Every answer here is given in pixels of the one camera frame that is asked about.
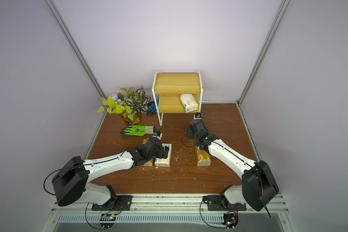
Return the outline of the white tissue pack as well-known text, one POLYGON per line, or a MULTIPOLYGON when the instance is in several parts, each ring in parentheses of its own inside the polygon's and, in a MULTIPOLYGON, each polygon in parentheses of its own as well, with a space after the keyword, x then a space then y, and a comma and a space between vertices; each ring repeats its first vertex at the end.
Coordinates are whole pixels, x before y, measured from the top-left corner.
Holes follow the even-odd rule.
POLYGON ((198 110, 198 103, 192 94, 181 94, 180 101, 186 113, 198 110))
POLYGON ((172 156, 172 144, 162 144, 163 155, 156 158, 154 165, 156 167, 170 167, 171 166, 171 156, 172 156))

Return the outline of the gold tissue pack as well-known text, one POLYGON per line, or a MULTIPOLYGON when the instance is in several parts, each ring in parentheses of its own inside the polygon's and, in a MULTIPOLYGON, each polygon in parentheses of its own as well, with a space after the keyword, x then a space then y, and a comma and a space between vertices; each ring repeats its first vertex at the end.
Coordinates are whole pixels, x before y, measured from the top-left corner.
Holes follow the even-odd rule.
MULTIPOLYGON (((148 141, 148 139, 145 138, 145 139, 143 140, 143 145, 146 144, 147 141, 148 141)), ((153 166, 154 166, 154 160, 153 160, 153 159, 149 160, 149 161, 146 162, 143 166, 146 166, 146 167, 153 167, 153 166)))
POLYGON ((196 157, 196 166, 210 166, 211 158, 208 153, 204 150, 200 150, 198 146, 195 147, 195 157, 196 157))

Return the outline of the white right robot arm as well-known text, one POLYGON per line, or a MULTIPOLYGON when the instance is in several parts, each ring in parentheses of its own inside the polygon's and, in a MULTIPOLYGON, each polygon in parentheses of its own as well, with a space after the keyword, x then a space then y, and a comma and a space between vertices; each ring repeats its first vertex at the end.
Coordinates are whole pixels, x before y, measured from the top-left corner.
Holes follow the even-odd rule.
POLYGON ((202 120, 194 119, 185 127, 184 135, 194 139, 195 145, 207 154, 218 158, 232 169, 242 185, 231 185, 219 194, 225 209, 247 203, 252 209, 261 211, 280 193, 269 165, 264 161, 249 159, 226 145, 217 135, 209 133, 202 120))

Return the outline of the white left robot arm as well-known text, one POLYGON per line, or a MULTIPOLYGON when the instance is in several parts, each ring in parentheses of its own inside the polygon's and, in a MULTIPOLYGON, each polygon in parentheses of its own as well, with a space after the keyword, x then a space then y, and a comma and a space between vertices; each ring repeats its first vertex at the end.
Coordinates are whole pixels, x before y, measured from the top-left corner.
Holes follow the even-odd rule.
POLYGON ((165 159, 171 151, 171 144, 165 144, 153 136, 145 144, 117 155, 91 160, 73 157, 52 178, 58 206, 88 202, 108 210, 113 209, 118 204, 113 188, 96 185, 92 181, 110 173, 142 166, 152 159, 165 159))

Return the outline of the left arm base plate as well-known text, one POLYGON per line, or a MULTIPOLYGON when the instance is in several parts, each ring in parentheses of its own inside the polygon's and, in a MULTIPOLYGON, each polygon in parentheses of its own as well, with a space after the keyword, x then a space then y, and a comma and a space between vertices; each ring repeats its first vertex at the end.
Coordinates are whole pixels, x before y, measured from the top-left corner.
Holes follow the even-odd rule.
POLYGON ((103 205, 93 204, 92 211, 129 211, 132 203, 132 195, 117 195, 111 197, 103 205))

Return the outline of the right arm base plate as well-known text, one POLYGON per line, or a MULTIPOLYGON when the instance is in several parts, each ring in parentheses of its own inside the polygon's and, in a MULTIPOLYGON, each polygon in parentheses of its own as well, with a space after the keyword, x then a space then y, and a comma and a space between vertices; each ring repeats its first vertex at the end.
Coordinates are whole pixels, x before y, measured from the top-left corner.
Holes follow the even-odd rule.
POLYGON ((229 203, 225 197, 219 195, 203 196, 203 203, 205 203, 208 211, 246 211, 247 207, 244 203, 229 203))

